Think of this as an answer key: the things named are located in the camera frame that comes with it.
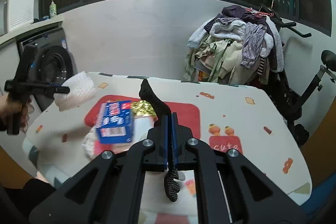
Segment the left hand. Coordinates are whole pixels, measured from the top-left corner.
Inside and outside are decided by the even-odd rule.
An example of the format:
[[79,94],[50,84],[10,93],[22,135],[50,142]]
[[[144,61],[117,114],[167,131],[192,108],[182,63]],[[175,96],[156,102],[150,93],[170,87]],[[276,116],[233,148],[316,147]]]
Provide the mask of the left hand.
[[31,101],[32,99],[29,98],[25,106],[23,106],[19,101],[12,100],[9,94],[1,95],[1,131],[7,130],[8,118],[18,113],[20,117],[19,129],[21,132],[26,133],[30,119],[29,113],[34,111],[34,108],[31,106]]

